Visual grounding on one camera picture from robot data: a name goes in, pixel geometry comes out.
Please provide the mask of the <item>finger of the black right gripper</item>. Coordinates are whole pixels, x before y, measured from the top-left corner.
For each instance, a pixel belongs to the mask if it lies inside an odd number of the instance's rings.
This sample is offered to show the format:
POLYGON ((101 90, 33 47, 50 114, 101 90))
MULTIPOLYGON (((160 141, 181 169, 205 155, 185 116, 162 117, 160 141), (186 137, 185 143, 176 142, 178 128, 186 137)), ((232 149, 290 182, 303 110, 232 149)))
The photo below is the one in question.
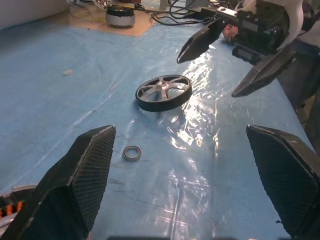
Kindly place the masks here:
POLYGON ((233 98, 245 97, 264 88, 275 80, 296 59, 296 52, 290 47, 260 60, 233 90, 233 98))
POLYGON ((216 19, 200 29, 184 44, 176 59, 176 62, 181 64, 200 57, 209 49, 209 45, 211 45, 220 37, 226 25, 227 24, 224 20, 216 19))

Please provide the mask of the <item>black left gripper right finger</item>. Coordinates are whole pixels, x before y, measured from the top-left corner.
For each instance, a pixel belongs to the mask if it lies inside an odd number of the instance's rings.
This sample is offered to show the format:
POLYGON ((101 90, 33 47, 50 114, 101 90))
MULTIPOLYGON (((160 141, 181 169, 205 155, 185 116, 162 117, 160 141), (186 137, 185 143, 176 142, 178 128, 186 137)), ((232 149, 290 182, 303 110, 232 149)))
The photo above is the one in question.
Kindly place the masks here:
POLYGON ((298 136, 248 125, 246 135, 260 180, 286 232, 320 240, 320 157, 298 136))

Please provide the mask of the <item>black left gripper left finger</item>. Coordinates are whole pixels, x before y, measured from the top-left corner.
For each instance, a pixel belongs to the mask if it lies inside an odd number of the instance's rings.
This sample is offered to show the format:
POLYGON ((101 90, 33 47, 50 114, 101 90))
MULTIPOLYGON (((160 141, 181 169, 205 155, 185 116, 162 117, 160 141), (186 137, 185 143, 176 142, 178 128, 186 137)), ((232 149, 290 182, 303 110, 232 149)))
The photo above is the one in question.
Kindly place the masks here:
POLYGON ((86 240, 106 190, 116 127, 79 135, 43 176, 0 240, 86 240))

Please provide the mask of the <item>silver motor stator housing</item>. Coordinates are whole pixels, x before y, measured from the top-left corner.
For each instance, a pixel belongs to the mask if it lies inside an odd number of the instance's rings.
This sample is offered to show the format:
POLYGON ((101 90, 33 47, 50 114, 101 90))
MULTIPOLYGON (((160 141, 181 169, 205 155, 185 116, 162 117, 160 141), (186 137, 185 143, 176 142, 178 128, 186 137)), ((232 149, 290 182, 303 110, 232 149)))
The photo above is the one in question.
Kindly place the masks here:
POLYGON ((37 184, 21 185, 0 194, 0 228, 13 221, 36 187, 37 184))

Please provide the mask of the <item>black-rimmed silver spoked rotor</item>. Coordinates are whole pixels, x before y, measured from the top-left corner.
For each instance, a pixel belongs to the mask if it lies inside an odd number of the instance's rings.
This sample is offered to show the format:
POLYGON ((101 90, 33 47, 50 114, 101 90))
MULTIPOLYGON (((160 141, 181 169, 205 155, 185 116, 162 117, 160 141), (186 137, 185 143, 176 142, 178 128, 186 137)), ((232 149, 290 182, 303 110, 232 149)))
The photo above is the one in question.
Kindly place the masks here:
POLYGON ((193 94, 187 77, 169 74, 155 77, 138 87, 135 98, 138 106, 148 112, 164 112, 186 103, 193 94))

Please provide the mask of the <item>silver wheel-shaped metal part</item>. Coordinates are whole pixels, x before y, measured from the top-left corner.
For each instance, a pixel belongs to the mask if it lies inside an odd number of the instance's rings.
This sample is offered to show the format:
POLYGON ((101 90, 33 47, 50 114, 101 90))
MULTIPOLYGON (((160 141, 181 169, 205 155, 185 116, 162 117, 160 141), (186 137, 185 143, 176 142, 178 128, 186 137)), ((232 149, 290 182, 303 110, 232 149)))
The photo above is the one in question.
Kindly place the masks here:
POLYGON ((108 25, 115 27, 132 27, 136 21, 135 10, 112 5, 105 11, 105 20, 108 25))

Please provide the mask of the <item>round metal gear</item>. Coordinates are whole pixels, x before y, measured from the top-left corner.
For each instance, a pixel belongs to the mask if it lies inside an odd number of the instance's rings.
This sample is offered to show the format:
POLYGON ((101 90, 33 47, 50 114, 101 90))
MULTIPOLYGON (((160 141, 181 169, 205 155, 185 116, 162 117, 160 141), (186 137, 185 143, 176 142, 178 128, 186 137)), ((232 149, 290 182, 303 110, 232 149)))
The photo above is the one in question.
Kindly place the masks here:
POLYGON ((100 9, 105 10, 113 4, 113 0, 92 0, 100 9))

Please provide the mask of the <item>black adapter box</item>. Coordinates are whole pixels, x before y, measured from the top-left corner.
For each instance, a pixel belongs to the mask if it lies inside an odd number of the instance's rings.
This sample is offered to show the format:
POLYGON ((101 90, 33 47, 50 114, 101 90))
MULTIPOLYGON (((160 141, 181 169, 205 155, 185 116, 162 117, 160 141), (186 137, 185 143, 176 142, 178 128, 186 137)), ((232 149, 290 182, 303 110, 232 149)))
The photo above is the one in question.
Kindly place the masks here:
POLYGON ((204 18, 214 17, 216 15, 216 12, 216 7, 195 7, 189 8, 184 17, 187 19, 201 20, 204 18))

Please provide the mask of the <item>brown cardboard sheet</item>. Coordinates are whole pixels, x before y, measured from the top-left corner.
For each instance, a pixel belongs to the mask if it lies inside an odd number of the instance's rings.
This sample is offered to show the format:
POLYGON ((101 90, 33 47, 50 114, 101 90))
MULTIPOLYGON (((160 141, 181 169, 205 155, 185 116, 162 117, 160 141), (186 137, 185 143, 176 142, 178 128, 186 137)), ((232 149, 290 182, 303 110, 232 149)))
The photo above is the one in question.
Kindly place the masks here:
POLYGON ((132 26, 112 26, 106 22, 106 14, 94 3, 70 1, 66 23, 72 27, 86 30, 97 30, 117 35, 139 37, 154 25, 150 15, 143 11, 135 11, 135 23, 132 26))

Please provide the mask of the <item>blue plastic table cover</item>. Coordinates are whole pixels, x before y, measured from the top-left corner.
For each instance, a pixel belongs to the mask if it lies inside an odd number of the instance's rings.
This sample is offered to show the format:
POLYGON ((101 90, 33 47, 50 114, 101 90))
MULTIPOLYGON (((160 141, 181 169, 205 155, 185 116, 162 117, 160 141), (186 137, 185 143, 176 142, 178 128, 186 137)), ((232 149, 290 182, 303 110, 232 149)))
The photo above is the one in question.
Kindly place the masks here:
POLYGON ((94 239, 287 238, 246 126, 308 138, 277 81, 231 96, 251 65, 222 41, 177 64, 197 30, 156 24, 131 37, 49 20, 1 30, 0 194, 39 182, 77 136, 115 125, 94 239), (187 77, 190 99, 167 111, 141 109, 138 87, 165 75, 187 77))

